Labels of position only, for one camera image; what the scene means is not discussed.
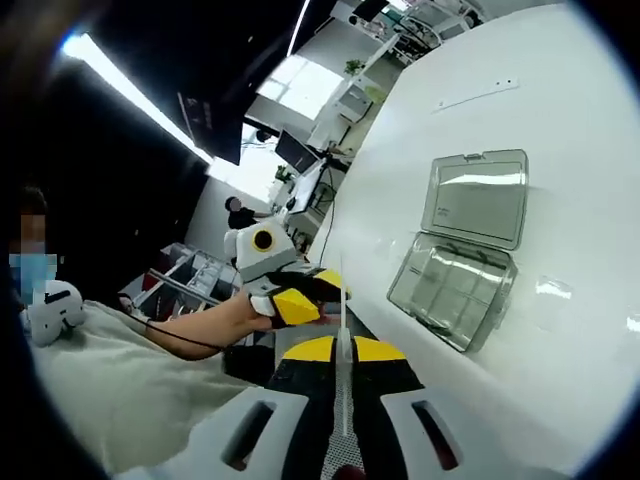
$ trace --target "monitor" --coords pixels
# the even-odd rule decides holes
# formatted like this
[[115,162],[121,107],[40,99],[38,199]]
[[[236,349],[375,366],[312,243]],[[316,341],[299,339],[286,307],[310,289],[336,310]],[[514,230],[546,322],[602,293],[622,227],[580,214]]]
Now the monitor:
[[389,2],[386,0],[364,0],[364,2],[355,8],[353,14],[356,17],[360,17],[363,20],[370,22],[387,5],[389,5]]
[[306,145],[296,140],[286,130],[283,130],[276,145],[276,154],[296,169],[299,173],[304,173],[307,169],[320,160]]
[[286,205],[289,213],[302,213],[307,209],[325,168],[325,162],[317,162],[316,165],[298,178]]

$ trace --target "white device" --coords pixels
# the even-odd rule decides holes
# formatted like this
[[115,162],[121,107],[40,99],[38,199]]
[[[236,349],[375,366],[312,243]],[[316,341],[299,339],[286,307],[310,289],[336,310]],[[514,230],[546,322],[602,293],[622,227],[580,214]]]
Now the white device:
[[47,280],[44,298],[27,307],[22,321],[36,346],[51,345],[63,331],[84,323],[82,295],[68,282]]

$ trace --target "desk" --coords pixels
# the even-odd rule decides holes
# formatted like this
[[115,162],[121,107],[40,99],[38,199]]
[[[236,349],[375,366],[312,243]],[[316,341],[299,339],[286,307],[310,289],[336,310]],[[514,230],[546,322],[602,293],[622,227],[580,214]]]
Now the desk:
[[[425,384],[481,413],[515,455],[564,471],[605,441],[640,374],[640,109],[618,68],[562,5],[434,50],[402,73],[369,131],[323,260],[338,268],[342,254],[350,308]],[[488,93],[507,77],[518,88]],[[530,184],[511,305],[483,349],[462,355],[386,295],[420,228],[431,161],[518,148]]]

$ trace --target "black cable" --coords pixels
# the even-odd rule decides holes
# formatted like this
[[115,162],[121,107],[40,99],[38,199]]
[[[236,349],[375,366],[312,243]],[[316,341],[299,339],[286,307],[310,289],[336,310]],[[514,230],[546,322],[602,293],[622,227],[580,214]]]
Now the black cable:
[[[329,171],[329,183],[331,183],[331,189],[335,192],[335,188],[333,187],[333,175],[331,175],[331,167],[327,169]],[[331,204],[331,221],[329,222],[329,230],[327,230],[327,236],[324,237],[324,245],[322,246],[322,253],[320,253],[320,265],[322,265],[322,257],[324,257],[324,249],[327,248],[327,240],[329,240],[329,235],[331,234],[331,227],[333,227],[333,217],[336,216],[336,199],[335,195],[333,198],[333,203]]]
[[173,338],[177,338],[178,340],[182,340],[183,342],[193,343],[194,345],[198,345],[200,347],[210,348],[212,350],[218,350],[219,352],[222,352],[225,349],[225,347],[219,347],[219,346],[213,345],[211,343],[199,342],[198,340],[192,340],[190,338],[183,337],[183,336],[178,335],[176,333],[167,332],[166,330],[158,328],[155,325],[151,325],[150,322],[145,322],[144,320],[140,320],[139,318],[136,318],[133,315],[128,314],[127,312],[122,312],[122,313],[124,313],[127,317],[135,320],[136,322],[143,324],[145,327],[150,328],[151,330],[155,330],[156,332],[164,333],[165,335],[168,335],[168,336],[173,337]]

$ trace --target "beige fabric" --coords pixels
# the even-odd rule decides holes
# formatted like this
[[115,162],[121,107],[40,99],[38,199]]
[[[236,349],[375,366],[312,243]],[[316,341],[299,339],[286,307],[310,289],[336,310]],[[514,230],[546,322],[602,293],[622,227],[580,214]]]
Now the beige fabric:
[[90,301],[84,310],[70,338],[32,352],[60,414],[109,473],[180,452],[196,423],[249,385],[222,373],[220,355],[181,360],[126,315]]

